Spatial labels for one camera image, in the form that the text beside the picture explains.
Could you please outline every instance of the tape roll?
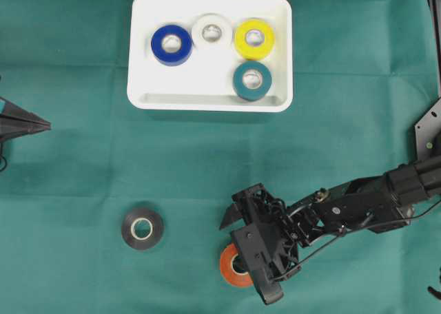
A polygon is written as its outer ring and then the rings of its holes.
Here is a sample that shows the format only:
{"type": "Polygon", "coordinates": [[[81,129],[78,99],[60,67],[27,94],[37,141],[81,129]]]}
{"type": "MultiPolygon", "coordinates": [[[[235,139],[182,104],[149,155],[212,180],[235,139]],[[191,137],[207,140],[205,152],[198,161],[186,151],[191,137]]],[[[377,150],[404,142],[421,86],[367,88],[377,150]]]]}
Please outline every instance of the tape roll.
{"type": "Polygon", "coordinates": [[[238,53],[246,59],[263,59],[273,49],[274,32],[263,20],[251,19],[237,27],[234,45],[238,53]]]}
{"type": "Polygon", "coordinates": [[[192,27],[192,39],[197,48],[226,48],[233,41],[233,29],[227,19],[206,14],[192,27]]]}
{"type": "Polygon", "coordinates": [[[181,26],[167,25],[153,34],[151,46],[158,61],[167,66],[177,66],[192,53],[192,38],[181,26]]]}
{"type": "Polygon", "coordinates": [[[268,68],[258,61],[247,61],[236,68],[233,86],[237,95],[247,101],[257,101],[271,88],[272,77],[268,68]]]}
{"type": "Polygon", "coordinates": [[[140,207],[130,211],[121,226],[124,241],[133,249],[146,250],[154,247],[163,237],[164,224],[162,218],[154,211],[140,207]],[[137,233],[138,224],[148,225],[145,234],[137,233]]]}
{"type": "Polygon", "coordinates": [[[238,256],[234,244],[228,245],[220,255],[219,270],[225,281],[238,288],[247,288],[253,285],[253,281],[247,272],[238,272],[234,269],[233,262],[238,256]]]}

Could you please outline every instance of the white tape roll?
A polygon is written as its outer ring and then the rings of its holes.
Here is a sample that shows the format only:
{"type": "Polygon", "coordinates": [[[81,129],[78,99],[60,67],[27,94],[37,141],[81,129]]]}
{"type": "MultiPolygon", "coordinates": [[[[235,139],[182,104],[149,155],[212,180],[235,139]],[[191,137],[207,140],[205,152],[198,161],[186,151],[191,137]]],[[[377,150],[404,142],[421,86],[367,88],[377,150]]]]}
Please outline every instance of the white tape roll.
{"type": "Polygon", "coordinates": [[[224,17],[206,14],[193,25],[192,39],[198,49],[228,48],[233,41],[233,28],[224,17]]]}

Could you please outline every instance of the metal bracket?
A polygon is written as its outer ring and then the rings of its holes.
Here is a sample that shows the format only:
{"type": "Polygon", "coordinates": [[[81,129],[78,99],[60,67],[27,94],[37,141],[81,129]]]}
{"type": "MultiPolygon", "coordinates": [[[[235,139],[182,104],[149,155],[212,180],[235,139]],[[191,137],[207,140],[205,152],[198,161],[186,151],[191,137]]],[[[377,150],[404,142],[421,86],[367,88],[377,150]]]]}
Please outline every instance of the metal bracket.
{"type": "MultiPolygon", "coordinates": [[[[441,97],[441,0],[427,0],[429,3],[433,29],[435,32],[436,57],[438,61],[438,97],[441,97]]],[[[430,157],[433,149],[433,141],[441,131],[441,99],[415,124],[416,154],[418,160],[430,157]]]]}
{"type": "Polygon", "coordinates": [[[436,135],[441,132],[441,99],[416,123],[416,154],[418,160],[431,156],[436,135]]]}

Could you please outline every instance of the black tape roll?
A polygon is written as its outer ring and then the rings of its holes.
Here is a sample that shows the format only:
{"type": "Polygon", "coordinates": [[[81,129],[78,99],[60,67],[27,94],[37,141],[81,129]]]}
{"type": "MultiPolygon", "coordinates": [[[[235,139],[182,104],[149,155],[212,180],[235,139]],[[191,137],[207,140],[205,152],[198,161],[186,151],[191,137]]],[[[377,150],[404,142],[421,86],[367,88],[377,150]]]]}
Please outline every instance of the black tape roll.
{"type": "Polygon", "coordinates": [[[121,226],[121,235],[124,241],[136,250],[147,250],[154,247],[163,237],[164,224],[161,216],[156,212],[140,207],[130,211],[124,218],[121,226]],[[136,223],[144,221],[150,225],[150,232],[140,237],[135,233],[136,223]]]}

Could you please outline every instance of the screw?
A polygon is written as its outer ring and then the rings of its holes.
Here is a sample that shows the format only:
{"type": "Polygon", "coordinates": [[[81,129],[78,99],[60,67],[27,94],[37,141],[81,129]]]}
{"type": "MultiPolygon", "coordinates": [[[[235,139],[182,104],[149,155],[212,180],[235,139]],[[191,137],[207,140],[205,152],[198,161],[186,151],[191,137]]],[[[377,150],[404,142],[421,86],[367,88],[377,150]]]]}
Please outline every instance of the screw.
{"type": "Polygon", "coordinates": [[[323,202],[329,197],[329,190],[322,188],[314,193],[314,201],[319,203],[323,202]]]}

